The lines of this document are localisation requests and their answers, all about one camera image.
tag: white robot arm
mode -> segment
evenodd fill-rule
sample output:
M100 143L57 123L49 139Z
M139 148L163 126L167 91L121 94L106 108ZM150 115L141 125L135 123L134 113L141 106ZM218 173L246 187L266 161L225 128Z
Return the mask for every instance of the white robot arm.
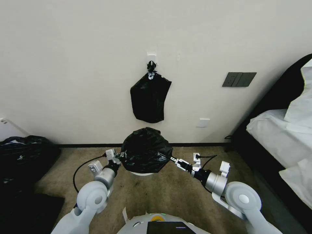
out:
M95 214L101 213L113 191L113 181L120 161L114 149L106 152L108 165L103 168L99 161L89 164L94 181L84 185L77 196L77 206L65 215L51 234L88 234L89 225Z
M250 234L281 234L261 214L261 199L257 192L242 182L230 182L227 184L227 175L230 170L229 163L222 161L220 172L217 175L210 170L201 169L199 153L193 154L195 164L190 165L183 159L171 157L177 167L187 171L192 177L201 181L202 185L212 193L212 198L221 206L228 209L237 217L245 220L246 229Z

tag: gray light switch panel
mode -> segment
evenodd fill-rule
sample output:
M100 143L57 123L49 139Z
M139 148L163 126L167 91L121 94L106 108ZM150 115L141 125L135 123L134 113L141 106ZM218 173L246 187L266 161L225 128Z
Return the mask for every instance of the gray light switch panel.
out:
M256 72L244 72L236 84L236 87L248 87L256 74Z
M241 78L242 75L243 75L242 72L238 72L238 73L237 73L237 77L235 78L235 80L234 80L234 82L233 82L233 84L232 84L232 87L236 87L236 86L237 86L237 84L238 84L238 82L240 81L240 78Z
M222 87L231 87L237 77L238 72L229 72Z

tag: white bedsheet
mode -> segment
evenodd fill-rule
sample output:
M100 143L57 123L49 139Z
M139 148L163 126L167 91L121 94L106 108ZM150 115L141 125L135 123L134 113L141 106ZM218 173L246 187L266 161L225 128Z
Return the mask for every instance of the white bedsheet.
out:
M312 209L312 129L284 121L286 110L250 120L247 131L286 169L282 179Z

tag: display screen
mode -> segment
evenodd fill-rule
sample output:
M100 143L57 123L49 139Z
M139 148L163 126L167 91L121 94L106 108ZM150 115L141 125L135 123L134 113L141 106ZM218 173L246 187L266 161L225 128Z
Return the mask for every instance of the display screen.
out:
M146 234L196 234L183 222L149 222Z

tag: carpet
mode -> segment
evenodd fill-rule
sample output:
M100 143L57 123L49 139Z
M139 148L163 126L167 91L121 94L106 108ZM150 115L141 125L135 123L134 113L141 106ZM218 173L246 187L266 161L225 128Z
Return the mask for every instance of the carpet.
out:
M36 192L65 198L58 221L71 211L77 193L72 185L74 171L83 162L101 156L109 148L65 148L49 172L36 184ZM240 181L254 188L260 195L250 168L236 152L224 152L222 147L174 147L173 156L193 164L193 152L202 156L218 156L205 167L219 172L221 161L231 165L228 182ZM106 165L106 158L100 159ZM83 166L76 175L80 189L93 180L88 166ZM246 233L245 224L238 217L217 204L190 174L169 162L159 173L151 176L136 176L122 166L114 180L114 190L105 210L96 215L90 225L90 234L115 234L124 225L122 210L126 207L129 218L147 213L166 213L178 216L212 234ZM262 213L274 224L265 204Z

